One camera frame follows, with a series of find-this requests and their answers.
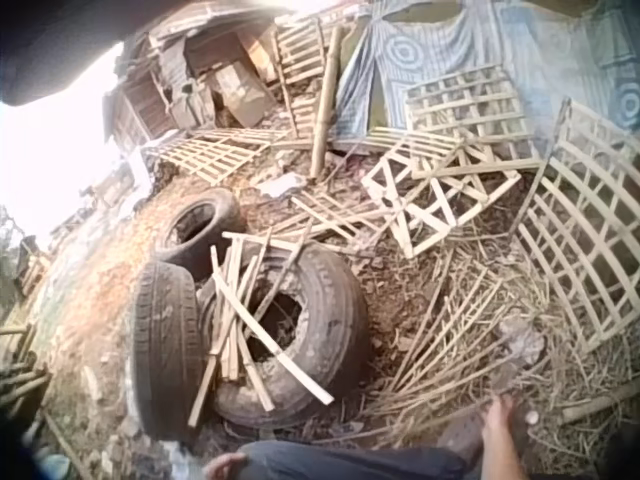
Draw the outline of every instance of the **black rubber tire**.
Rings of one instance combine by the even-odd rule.
[[[179,243],[177,232],[182,226],[182,236],[188,240]],[[191,236],[190,231],[201,230]],[[166,263],[186,268],[196,282],[210,277],[211,246],[218,251],[222,264],[230,241],[222,238],[222,232],[244,232],[247,224],[240,212],[240,204],[229,190],[215,188],[191,198],[189,204],[170,218],[160,230],[156,242],[155,257]]]
[[[258,250],[247,248],[243,258],[251,258]],[[288,250],[270,249],[264,264],[277,272],[289,254]],[[290,272],[295,277],[292,283],[299,285],[306,300],[308,321],[301,341],[294,341],[285,351],[304,372],[339,398],[357,386],[370,351],[367,306],[360,284],[339,256],[315,244],[304,248]],[[205,290],[209,298],[204,298]],[[201,306],[205,314],[213,311],[213,290],[206,285],[203,288]],[[203,315],[203,322],[207,320],[210,324],[210,317]],[[299,324],[296,333],[300,332]],[[286,428],[305,422],[323,408],[275,358],[258,363],[258,368],[275,410],[265,412],[253,388],[225,382],[218,385],[214,399],[220,416],[248,427]]]
[[[193,278],[182,267],[149,262],[133,310],[131,373],[141,427],[156,440],[187,441],[204,371]]]

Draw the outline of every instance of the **wooden lattice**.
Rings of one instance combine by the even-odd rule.
[[[215,186],[286,135],[281,130],[197,131],[192,138],[176,140],[153,153]]]
[[[640,143],[570,102],[518,226],[583,351],[640,317]]]
[[[410,129],[485,142],[530,135],[518,94],[500,66],[486,66],[440,77],[407,90]]]
[[[328,27],[323,27],[318,18],[279,28],[273,34],[276,70],[291,128],[297,138],[308,138],[313,134],[317,95],[294,101],[291,89],[302,81],[322,78],[327,65],[329,38]]]
[[[472,157],[459,148],[447,162],[423,161],[430,175],[417,182],[411,178],[413,150],[405,146],[404,140],[397,142],[365,175],[362,184],[379,207],[394,210],[385,218],[407,258],[419,255],[467,224],[521,178],[515,170],[495,168],[497,162],[487,162],[484,155]],[[488,180],[483,171],[468,172],[470,167],[485,165],[489,165],[489,172],[497,172]]]
[[[473,145],[467,154],[482,156],[483,162],[515,162],[514,169],[540,162],[520,99],[502,67],[481,67],[415,85],[406,92],[405,108],[410,130],[464,139]],[[420,165],[416,163],[414,178],[428,176]]]
[[[373,200],[343,202],[324,193],[311,195],[303,191],[292,202],[302,212],[275,225],[273,237],[294,240],[312,218],[309,238],[319,239],[331,233],[355,252],[375,245],[385,230],[383,215],[389,213],[388,208],[378,207]]]

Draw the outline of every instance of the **person's leg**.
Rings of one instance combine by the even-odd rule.
[[[357,451],[266,441],[240,449],[233,480],[460,480],[465,462],[441,448]]]

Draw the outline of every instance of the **old tire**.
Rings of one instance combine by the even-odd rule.
[[[156,243],[156,258],[186,268],[199,282],[211,276],[212,245],[218,251],[218,262],[224,261],[230,241],[222,238],[222,232],[245,230],[236,198],[230,191],[216,188],[191,199],[166,222]]]
[[[247,249],[244,258],[257,251]],[[273,277],[289,254],[279,249],[267,253],[264,264],[271,267]],[[284,283],[287,286],[281,291],[306,305],[298,320],[296,337],[285,352],[338,398],[357,386],[368,359],[367,307],[360,284],[340,257],[319,245],[304,248]],[[205,312],[213,310],[207,308],[210,299],[211,296],[209,302],[203,299]],[[251,386],[226,382],[217,387],[214,400],[220,416],[248,427],[285,428],[306,421],[322,408],[275,358],[270,357],[257,367],[276,409],[265,412]]]
[[[132,334],[131,373],[142,429],[157,440],[188,440],[187,420],[204,361],[189,272],[157,261],[145,266]]]

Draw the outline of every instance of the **patterned blue fabric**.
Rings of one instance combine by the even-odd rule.
[[[486,64],[504,66],[539,136],[551,132],[564,96],[625,129],[640,128],[640,14],[635,0],[600,0],[581,18],[522,0],[460,0],[462,12],[439,23],[383,19],[416,3],[429,2],[373,4],[371,21],[340,79],[339,136],[366,133],[375,68],[387,123],[401,128],[407,87]]]

